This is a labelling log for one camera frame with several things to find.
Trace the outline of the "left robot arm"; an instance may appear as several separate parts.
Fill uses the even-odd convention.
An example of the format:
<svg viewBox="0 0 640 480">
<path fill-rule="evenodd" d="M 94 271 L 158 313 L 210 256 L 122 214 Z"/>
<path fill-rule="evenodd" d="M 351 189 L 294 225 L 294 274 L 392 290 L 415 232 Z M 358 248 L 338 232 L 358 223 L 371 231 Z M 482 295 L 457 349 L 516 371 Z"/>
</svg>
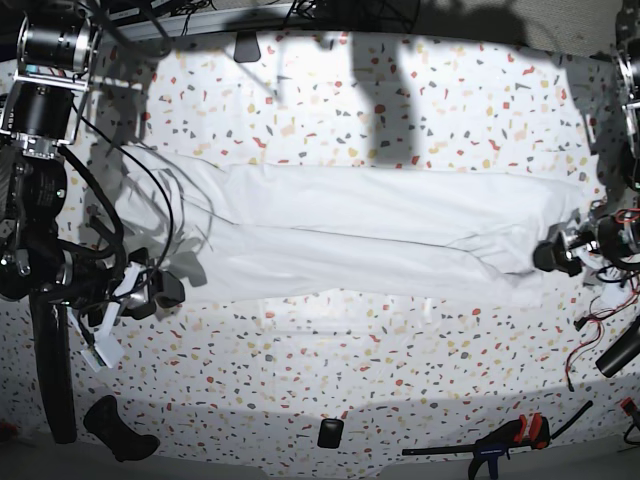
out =
<svg viewBox="0 0 640 480">
<path fill-rule="evenodd" d="M 580 274 L 607 292 L 639 277 L 639 3 L 624 1 L 611 53 L 598 54 L 609 72 L 601 108 L 581 110 L 596 180 L 604 188 L 584 213 L 552 226 L 532 254 L 544 272 Z"/>
</svg>

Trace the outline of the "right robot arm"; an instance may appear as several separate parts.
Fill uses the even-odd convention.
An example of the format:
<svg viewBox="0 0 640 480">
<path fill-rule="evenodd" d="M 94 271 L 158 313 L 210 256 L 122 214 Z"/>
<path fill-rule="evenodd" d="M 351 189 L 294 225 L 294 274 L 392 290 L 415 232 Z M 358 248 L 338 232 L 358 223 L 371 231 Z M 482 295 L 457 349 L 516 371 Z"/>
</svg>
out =
<svg viewBox="0 0 640 480">
<path fill-rule="evenodd" d="M 124 226 L 95 177 L 71 146 L 83 123 L 101 37 L 125 37 L 96 1 L 22 2 L 17 67 L 1 105 L 1 294 L 33 307 L 61 307 L 85 341 L 94 370 L 114 367 L 124 350 L 113 336 L 122 316 L 144 318 L 184 298 L 181 284 L 146 249 L 128 251 Z M 106 212 L 91 227 L 93 250 L 58 236 L 57 216 L 75 169 Z"/>
</svg>

